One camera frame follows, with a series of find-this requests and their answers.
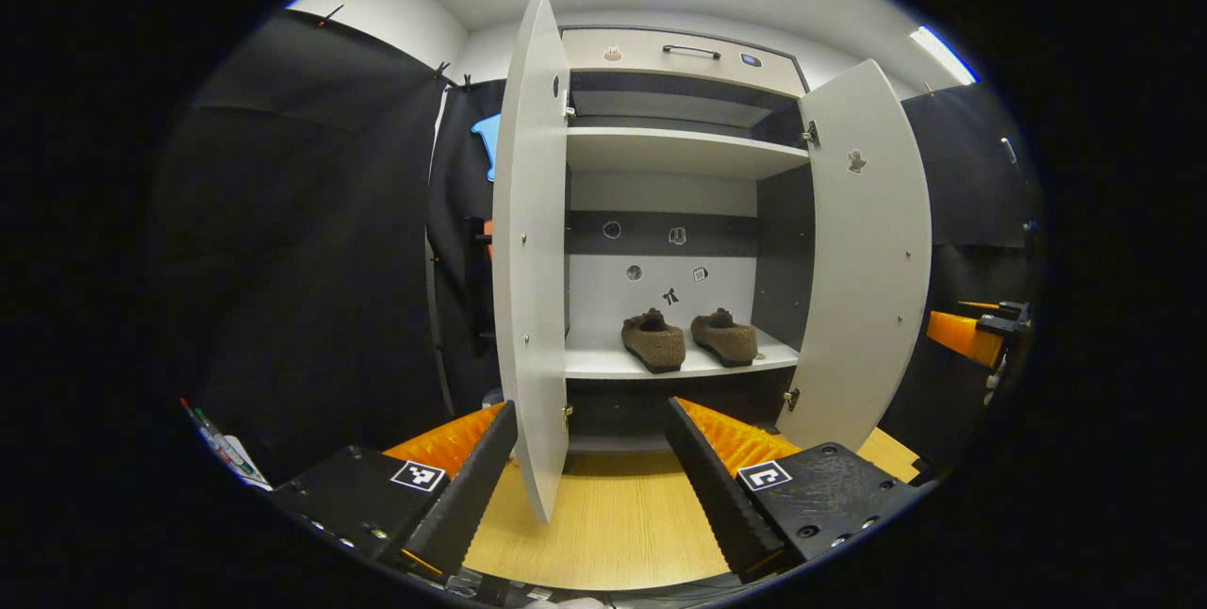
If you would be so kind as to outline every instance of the door hinge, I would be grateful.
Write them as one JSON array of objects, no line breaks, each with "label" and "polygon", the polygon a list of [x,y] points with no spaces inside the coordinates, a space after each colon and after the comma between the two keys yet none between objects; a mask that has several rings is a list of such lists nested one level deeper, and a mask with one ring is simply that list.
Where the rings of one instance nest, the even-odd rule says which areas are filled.
[{"label": "door hinge", "polygon": [[800,140],[805,141],[805,145],[809,145],[809,142],[814,142],[814,145],[822,145],[817,136],[817,123],[810,119],[805,127],[805,131],[800,135]]},{"label": "door hinge", "polygon": [[783,393],[783,399],[785,402],[788,403],[788,411],[789,412],[795,411],[797,400],[800,399],[800,388],[795,388],[793,391],[786,391],[786,393]]}]

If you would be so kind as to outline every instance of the white wall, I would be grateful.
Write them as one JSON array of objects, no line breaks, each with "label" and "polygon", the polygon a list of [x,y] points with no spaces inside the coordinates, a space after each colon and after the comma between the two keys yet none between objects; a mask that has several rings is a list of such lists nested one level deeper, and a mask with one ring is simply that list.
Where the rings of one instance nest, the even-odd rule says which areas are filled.
[{"label": "white wall", "polygon": [[295,0],[293,11],[327,16],[386,41],[428,68],[453,63],[466,41],[466,29],[437,0]]},{"label": "white wall", "polygon": [[[800,36],[781,33],[779,29],[770,29],[756,24],[746,24],[733,19],[719,19],[711,16],[692,16],[686,12],[660,12],[660,11],[595,11],[595,12],[559,12],[558,24],[626,24],[649,28],[682,29],[689,33],[715,34],[748,41],[758,46],[766,46],[769,49],[779,49],[786,54],[793,54],[800,69],[805,72],[805,80],[810,88],[833,80],[842,71],[853,68],[863,59],[845,54],[842,51],[832,49],[817,41],[803,39]],[[461,55],[457,57],[449,72],[451,80],[461,81],[462,74],[472,74],[474,81],[505,80],[507,77],[507,65],[511,63],[512,49],[515,46],[515,35],[519,31],[519,22],[508,22],[488,29],[479,29],[471,33],[462,46]],[[922,93],[922,89],[912,88],[902,80],[892,76],[890,69],[885,69],[888,81],[897,90],[897,98],[914,98]]]}]

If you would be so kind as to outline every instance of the open cabinet door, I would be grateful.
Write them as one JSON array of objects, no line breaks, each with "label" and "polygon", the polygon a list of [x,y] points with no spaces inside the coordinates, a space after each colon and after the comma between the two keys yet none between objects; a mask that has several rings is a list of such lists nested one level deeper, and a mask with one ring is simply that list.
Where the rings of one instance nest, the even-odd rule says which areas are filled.
[{"label": "open cabinet door", "polygon": [[793,402],[797,446],[858,451],[914,353],[931,279],[931,200],[914,130],[874,60],[800,98],[816,128],[814,286]]},{"label": "open cabinet door", "polygon": [[548,523],[566,459],[566,98],[570,65],[549,0],[529,0],[495,150],[495,334],[515,402],[524,485]]}]

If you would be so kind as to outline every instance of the white shelf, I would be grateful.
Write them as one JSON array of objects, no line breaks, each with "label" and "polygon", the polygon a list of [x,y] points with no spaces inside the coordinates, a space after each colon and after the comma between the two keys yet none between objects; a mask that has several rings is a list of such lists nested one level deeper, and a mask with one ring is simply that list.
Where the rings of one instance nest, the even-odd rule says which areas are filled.
[{"label": "white shelf", "polygon": [[647,174],[716,175],[763,180],[809,163],[805,150],[710,133],[663,128],[570,128],[566,162],[572,170],[636,170]]},{"label": "white shelf", "polygon": [[631,377],[699,377],[721,376],[721,374],[746,374],[754,369],[781,369],[785,365],[797,365],[800,352],[792,350],[758,330],[756,335],[758,351],[764,359],[754,359],[751,365],[736,365],[728,369],[710,352],[701,350],[692,341],[692,334],[683,330],[687,356],[678,371],[669,374],[651,374],[636,356],[629,355],[620,341],[620,327],[616,330],[583,330],[570,326],[566,338],[566,377],[607,377],[608,380],[631,380]]}]

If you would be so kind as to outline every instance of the brown slipper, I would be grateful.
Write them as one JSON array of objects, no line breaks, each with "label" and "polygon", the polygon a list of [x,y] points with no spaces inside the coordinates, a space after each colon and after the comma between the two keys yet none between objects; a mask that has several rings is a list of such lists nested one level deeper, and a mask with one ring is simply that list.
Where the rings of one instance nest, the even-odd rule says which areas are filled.
[{"label": "brown slipper", "polygon": [[683,329],[669,326],[663,314],[653,308],[649,312],[625,320],[620,339],[625,350],[636,356],[651,374],[678,371],[687,356]]},{"label": "brown slipper", "polygon": [[751,365],[758,355],[754,326],[734,324],[733,314],[724,308],[692,320],[692,339],[721,365]]}]

